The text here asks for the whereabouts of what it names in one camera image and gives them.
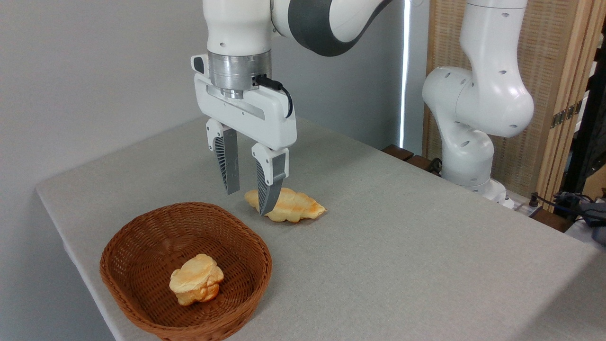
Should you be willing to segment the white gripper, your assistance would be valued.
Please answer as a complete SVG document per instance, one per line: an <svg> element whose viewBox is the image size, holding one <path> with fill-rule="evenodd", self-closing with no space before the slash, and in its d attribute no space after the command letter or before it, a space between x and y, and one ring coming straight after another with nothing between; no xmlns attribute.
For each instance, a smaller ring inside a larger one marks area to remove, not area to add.
<svg viewBox="0 0 606 341"><path fill-rule="evenodd" d="M259 212L266 215L273 211L282 181L289 175L286 147L297 139L296 115L286 118L286 95L267 87L244 91L242 99L226 97L212 84L208 61L206 54L191 57L197 103L211 118L206 123L209 149L218 160L227 194L232 194L240 190L237 131L258 142L251 151L256 159Z"/></svg>

